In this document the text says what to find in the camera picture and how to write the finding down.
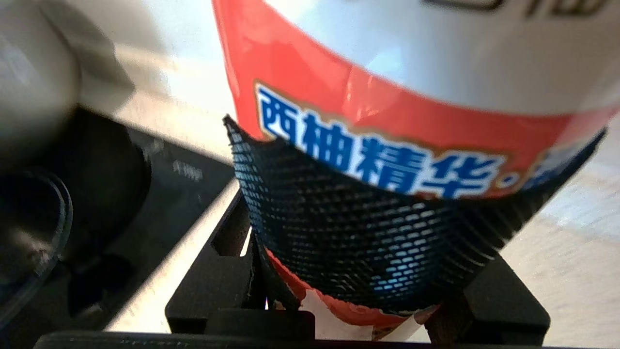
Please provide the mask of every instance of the white countertop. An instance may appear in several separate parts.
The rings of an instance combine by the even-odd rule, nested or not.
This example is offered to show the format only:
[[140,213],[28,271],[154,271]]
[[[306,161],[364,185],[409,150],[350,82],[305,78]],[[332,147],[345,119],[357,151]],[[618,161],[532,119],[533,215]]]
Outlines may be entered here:
[[[84,85],[82,105],[232,162],[224,115],[93,79]],[[502,252],[551,315],[545,345],[620,348],[620,119],[610,129],[594,159]],[[108,330],[169,332],[164,307],[237,189],[228,185]]]

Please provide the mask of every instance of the red plastic wrapper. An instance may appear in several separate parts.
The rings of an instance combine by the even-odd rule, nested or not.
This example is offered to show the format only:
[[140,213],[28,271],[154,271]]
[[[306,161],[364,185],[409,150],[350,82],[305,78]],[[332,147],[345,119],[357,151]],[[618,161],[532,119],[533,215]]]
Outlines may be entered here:
[[[618,2],[213,5],[241,128],[385,191],[464,200],[535,188],[620,110]],[[346,304],[269,256],[300,299],[312,293],[364,329],[352,337],[380,338],[434,309]]]

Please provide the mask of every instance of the mesh netting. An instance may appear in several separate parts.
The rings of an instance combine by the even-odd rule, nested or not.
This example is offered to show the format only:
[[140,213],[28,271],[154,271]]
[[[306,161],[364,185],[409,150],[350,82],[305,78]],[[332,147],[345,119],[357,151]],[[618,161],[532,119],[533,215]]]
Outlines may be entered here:
[[[324,294],[388,313],[423,309],[464,288],[603,136],[533,190],[501,199],[429,201],[374,188],[284,140],[258,142],[229,117],[224,123],[259,245]],[[284,283],[271,287],[298,306]]]

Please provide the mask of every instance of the black stovetop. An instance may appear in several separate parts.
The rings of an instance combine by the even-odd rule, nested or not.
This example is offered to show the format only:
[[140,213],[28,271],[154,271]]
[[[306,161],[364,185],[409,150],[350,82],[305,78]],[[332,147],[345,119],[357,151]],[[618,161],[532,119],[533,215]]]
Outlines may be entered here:
[[[127,139],[139,165],[122,155],[133,153]],[[228,165],[85,110],[36,165],[69,182],[74,244],[0,332],[1,348],[29,349],[58,330],[103,329],[234,176]]]

